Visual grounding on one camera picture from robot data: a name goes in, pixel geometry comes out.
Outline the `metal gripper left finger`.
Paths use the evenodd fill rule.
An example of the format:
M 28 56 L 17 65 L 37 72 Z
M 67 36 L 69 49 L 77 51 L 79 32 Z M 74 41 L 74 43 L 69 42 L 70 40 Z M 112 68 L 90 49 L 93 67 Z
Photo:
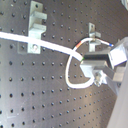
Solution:
M 84 55 L 85 60 L 105 60 L 107 62 L 107 65 L 110 68 L 114 67 L 114 64 L 112 62 L 112 58 L 110 55 L 110 49 L 104 49 L 102 51 L 95 51 L 95 52 L 87 52 Z

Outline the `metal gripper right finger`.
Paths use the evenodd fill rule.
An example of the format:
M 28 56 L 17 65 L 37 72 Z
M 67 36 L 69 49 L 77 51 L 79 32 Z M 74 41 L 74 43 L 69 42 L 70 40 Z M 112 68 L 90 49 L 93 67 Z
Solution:
M 108 84 L 108 80 L 114 83 L 122 82 L 122 73 L 109 68 L 105 61 L 82 61 L 80 68 L 85 77 L 93 79 L 96 86 Z

